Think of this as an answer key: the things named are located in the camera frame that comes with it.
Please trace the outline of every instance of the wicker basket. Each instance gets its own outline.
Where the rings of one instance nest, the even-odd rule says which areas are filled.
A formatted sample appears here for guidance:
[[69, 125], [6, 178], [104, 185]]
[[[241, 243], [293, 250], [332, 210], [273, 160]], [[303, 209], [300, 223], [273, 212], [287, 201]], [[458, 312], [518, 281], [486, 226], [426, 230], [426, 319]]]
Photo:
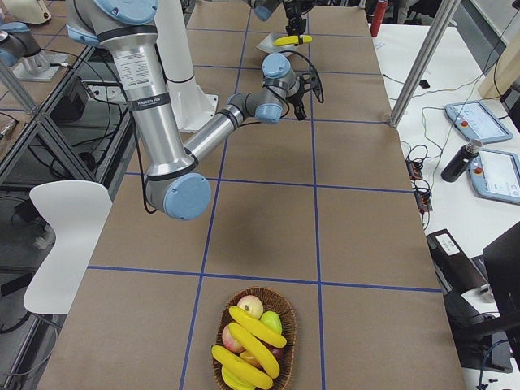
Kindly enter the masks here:
[[[226, 309], [222, 313], [216, 344], [223, 345], [222, 330], [233, 320], [228, 311], [229, 306], [236, 305], [236, 303], [246, 295], [254, 295], [260, 298], [263, 303], [264, 311], [272, 310], [276, 312], [282, 321], [282, 335], [287, 339], [287, 345], [284, 347], [284, 358], [279, 362], [279, 377], [274, 379], [274, 386], [272, 388], [275, 390], [284, 390], [288, 388], [291, 373], [293, 372], [294, 346], [296, 344], [296, 319], [291, 304], [276, 291], [265, 287], [251, 287], [236, 293], [233, 298], [229, 300]], [[217, 384], [223, 390], [232, 390], [224, 383], [222, 375], [220, 374], [221, 368], [222, 365], [213, 359], [213, 373]]]

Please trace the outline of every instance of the yellow object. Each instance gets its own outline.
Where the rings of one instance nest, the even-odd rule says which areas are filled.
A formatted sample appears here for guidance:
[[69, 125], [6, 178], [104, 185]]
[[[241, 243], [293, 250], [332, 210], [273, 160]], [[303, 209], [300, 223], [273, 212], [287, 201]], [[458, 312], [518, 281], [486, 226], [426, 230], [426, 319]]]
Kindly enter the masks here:
[[278, 38], [273, 45], [287, 46], [287, 45], [301, 45], [304, 43], [311, 43], [312, 37], [310, 35], [289, 35], [288, 37]]
[[251, 383], [238, 378], [230, 370], [228, 370], [226, 366], [222, 366], [222, 370], [220, 372], [226, 385], [233, 390], [254, 390], [254, 386]]
[[229, 314], [237, 321], [242, 327], [253, 333], [258, 339], [265, 341], [269, 345], [276, 348], [283, 348], [287, 344], [287, 339], [282, 335], [279, 335], [265, 323], [250, 316], [247, 311], [241, 309], [238, 306], [230, 306]]
[[220, 364], [226, 366], [226, 369], [237, 378], [243, 379], [263, 390], [273, 387], [273, 379], [271, 379], [269, 375], [251, 366], [248, 362], [236, 356], [233, 352], [228, 351], [223, 346], [213, 345], [211, 347], [211, 355], [213, 355], [213, 358]]
[[257, 368], [262, 368], [262, 366], [258, 362], [257, 358], [250, 351], [244, 351], [238, 356], [240, 356], [242, 359], [247, 361], [249, 364], [252, 364], [253, 366], [255, 366]]
[[275, 379], [280, 375], [280, 365], [275, 356], [262, 342], [238, 323], [229, 324], [229, 332], [246, 350], [250, 351], [260, 363], [264, 371]]

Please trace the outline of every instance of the black thermos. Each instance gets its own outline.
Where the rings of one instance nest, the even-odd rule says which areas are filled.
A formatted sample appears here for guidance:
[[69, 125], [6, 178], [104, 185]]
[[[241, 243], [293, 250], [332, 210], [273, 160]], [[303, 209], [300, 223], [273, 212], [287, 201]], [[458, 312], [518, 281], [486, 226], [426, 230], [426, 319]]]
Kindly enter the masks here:
[[480, 148], [482, 148], [482, 142], [479, 140], [471, 140], [462, 146], [453, 156], [452, 161], [440, 173], [440, 176], [450, 183], [458, 179], [462, 172], [468, 169], [471, 161], [479, 155]]

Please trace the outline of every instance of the red bottle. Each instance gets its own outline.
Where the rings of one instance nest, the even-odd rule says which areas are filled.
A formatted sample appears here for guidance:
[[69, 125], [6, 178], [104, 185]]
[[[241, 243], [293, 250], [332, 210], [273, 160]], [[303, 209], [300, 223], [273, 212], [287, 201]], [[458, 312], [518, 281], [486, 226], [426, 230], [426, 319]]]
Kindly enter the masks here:
[[374, 17], [372, 18], [372, 25], [370, 26], [370, 34], [372, 37], [377, 37], [379, 27], [383, 23], [384, 13], [387, 10], [388, 0], [378, 0], [375, 6]]

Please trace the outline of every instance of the white table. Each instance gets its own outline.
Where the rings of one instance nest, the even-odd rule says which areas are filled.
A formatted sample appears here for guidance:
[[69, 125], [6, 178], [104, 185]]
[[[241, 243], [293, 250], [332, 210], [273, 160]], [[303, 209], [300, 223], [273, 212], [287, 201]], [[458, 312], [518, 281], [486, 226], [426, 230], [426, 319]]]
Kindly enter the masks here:
[[[384, 24], [379, 35], [374, 38], [375, 50], [378, 56], [381, 72], [399, 81], [405, 81], [415, 57], [427, 34], [428, 27]], [[481, 75], [479, 66], [473, 59], [466, 44], [458, 31], [450, 27], [423, 75], [430, 84], [429, 89], [418, 87], [415, 94], [428, 90], [455, 89], [463, 84], [470, 83]], [[479, 100], [478, 85], [483, 77], [475, 83], [464, 86], [457, 91], [428, 93], [411, 100], [405, 115], [397, 128], [403, 141], [412, 146], [424, 144], [429, 149], [429, 156], [439, 154], [439, 149], [424, 136], [422, 108], [425, 106], [444, 107], [449, 103], [464, 102], [465, 100]], [[385, 86], [391, 105], [393, 98], [399, 96], [402, 84], [385, 78]], [[506, 115], [498, 100], [486, 100], [488, 106], [497, 117]], [[430, 223], [426, 234], [447, 228], [457, 243], [469, 257], [482, 253], [482, 249], [494, 241], [500, 234], [520, 220], [520, 206], [482, 199], [475, 195], [471, 187], [468, 174], [461, 176], [456, 182], [448, 183], [442, 180], [440, 173], [452, 156], [464, 145], [467, 140], [462, 137], [447, 119], [443, 110], [425, 110], [427, 135], [439, 145], [444, 145], [443, 156], [436, 168], [438, 159], [427, 160], [422, 174], [433, 184], [433, 211], [430, 213]], [[503, 123], [514, 134], [513, 139], [496, 144], [488, 144], [486, 148], [504, 150], [520, 155], [520, 136], [513, 122], [507, 118]], [[408, 154], [408, 146], [403, 145], [403, 152]], [[423, 157], [424, 148], [418, 149], [412, 157]], [[496, 311], [494, 304], [486, 304], [475, 292], [465, 294], [466, 299], [479, 311]], [[520, 373], [513, 361], [513, 374], [484, 373], [484, 383], [489, 378], [499, 379], [490, 383], [488, 390], [518, 388]], [[475, 389], [479, 381], [477, 370], [464, 370], [467, 388]]]

